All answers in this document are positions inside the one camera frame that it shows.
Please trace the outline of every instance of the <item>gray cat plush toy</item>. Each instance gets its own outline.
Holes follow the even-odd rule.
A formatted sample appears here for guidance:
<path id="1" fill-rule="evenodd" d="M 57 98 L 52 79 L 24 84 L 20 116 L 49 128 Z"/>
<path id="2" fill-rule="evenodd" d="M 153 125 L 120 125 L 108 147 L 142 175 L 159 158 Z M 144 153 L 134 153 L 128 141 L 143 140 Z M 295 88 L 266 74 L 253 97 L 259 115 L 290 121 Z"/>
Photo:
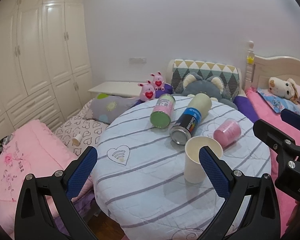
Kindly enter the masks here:
<path id="1" fill-rule="evenodd" d="M 233 102 L 224 98 L 225 88 L 221 78 L 217 76 L 211 76 L 207 80 L 203 80 L 197 73 L 189 73 L 183 80 L 183 92 L 181 94 L 173 94 L 173 96 L 192 97 L 199 93 L 204 93 L 209 96 L 211 100 L 238 110 Z"/>

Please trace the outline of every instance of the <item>pink quilt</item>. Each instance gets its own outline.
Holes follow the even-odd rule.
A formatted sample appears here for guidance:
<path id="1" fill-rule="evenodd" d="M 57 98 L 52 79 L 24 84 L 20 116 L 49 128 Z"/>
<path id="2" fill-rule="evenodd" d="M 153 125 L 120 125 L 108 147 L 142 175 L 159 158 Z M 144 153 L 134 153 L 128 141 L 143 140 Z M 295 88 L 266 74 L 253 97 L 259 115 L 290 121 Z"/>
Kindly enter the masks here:
<path id="1" fill-rule="evenodd" d="M 13 133 L 13 139 L 0 155 L 0 225 L 13 237 L 17 201 L 24 178 L 37 178 L 64 170 L 78 157 L 59 140 L 44 123 L 31 121 Z M 88 179 L 76 201 L 93 186 Z M 53 217 L 58 216 L 51 197 L 47 201 Z"/>
<path id="2" fill-rule="evenodd" d="M 262 97 L 257 93 L 257 91 L 254 88 L 249 88 L 246 91 L 246 95 L 250 100 L 250 102 L 252 103 L 258 116 L 261 119 L 265 120 L 266 122 L 270 123 L 274 127 L 288 134 L 296 141 L 296 144 L 300 146 L 299 130 L 283 122 L 281 120 L 280 114 L 276 114 L 272 110 L 272 108 L 262 99 Z M 272 179 L 275 181 L 278 177 L 278 163 L 275 159 L 277 154 L 273 150 L 270 150 L 270 153 L 271 153 L 271 163 L 272 163 L 271 176 Z M 277 192 L 279 208 L 280 208 L 281 235 L 283 235 L 283 233 L 287 228 L 286 224 L 288 222 L 288 219 L 296 204 L 293 198 L 289 197 L 288 195 L 278 190 L 277 188 L 276 188 L 276 192 Z"/>

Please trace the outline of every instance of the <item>round table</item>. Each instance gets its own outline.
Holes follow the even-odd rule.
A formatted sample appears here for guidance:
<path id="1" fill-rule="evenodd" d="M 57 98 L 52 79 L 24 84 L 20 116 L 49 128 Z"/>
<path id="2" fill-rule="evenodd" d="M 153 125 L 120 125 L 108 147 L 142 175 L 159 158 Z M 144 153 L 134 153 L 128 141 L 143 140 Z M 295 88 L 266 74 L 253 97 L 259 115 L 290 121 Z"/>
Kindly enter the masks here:
<path id="1" fill-rule="evenodd" d="M 175 99 L 172 123 L 191 101 L 186 97 Z M 96 200 L 130 240 L 196 239 L 224 199 L 218 197 L 208 178 L 200 184 L 185 181 L 184 146 L 169 136 L 173 124 L 158 129 L 149 121 L 156 102 L 129 109 L 103 132 L 92 171 Z M 252 122 L 239 111 L 213 101 L 195 135 L 212 137 L 229 117 L 239 122 L 242 133 L 236 143 L 224 150 L 222 159 L 247 176 L 270 173 L 269 148 L 254 136 Z M 248 200 L 246 197 L 232 230 L 239 226 Z"/>

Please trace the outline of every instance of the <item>yellow star decoration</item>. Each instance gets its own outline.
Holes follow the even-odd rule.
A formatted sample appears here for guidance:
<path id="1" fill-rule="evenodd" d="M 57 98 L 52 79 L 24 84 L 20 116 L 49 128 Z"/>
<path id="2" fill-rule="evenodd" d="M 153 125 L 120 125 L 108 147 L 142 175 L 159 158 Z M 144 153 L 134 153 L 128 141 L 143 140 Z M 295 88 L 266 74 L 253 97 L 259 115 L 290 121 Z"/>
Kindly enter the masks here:
<path id="1" fill-rule="evenodd" d="M 106 109 L 110 112 L 110 111 L 114 110 L 116 107 L 117 107 L 117 102 L 113 101 L 107 105 Z"/>
<path id="2" fill-rule="evenodd" d="M 252 65 L 254 63 L 254 58 L 251 56 L 247 57 L 247 63 Z"/>

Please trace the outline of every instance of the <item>gray floral pillow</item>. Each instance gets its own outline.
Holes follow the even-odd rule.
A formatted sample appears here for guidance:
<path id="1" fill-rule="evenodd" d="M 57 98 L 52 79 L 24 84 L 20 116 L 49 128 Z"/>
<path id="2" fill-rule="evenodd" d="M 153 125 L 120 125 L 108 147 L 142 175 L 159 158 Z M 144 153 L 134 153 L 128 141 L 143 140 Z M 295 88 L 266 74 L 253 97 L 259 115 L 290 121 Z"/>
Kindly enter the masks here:
<path id="1" fill-rule="evenodd" d="M 111 124 L 117 117 L 130 109 L 138 98 L 122 98 L 99 94 L 92 100 L 84 119 L 95 119 Z"/>

